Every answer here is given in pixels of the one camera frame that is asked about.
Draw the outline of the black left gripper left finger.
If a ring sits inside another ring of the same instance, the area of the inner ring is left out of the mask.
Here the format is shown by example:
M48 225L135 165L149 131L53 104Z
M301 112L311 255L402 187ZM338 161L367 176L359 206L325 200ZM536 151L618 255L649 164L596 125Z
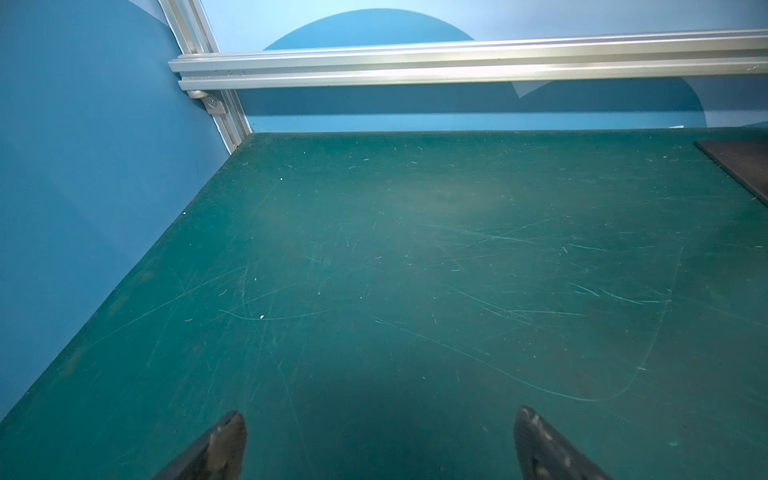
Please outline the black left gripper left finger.
M232 410L172 460L154 480L237 480L242 473L247 437L244 416Z

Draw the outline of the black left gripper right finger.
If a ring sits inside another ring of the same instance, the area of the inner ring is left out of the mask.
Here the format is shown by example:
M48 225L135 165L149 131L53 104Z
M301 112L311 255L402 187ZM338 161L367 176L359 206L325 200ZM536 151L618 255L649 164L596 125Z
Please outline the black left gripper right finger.
M514 424L515 451L525 480L609 480L611 476L583 454L529 406L521 406Z

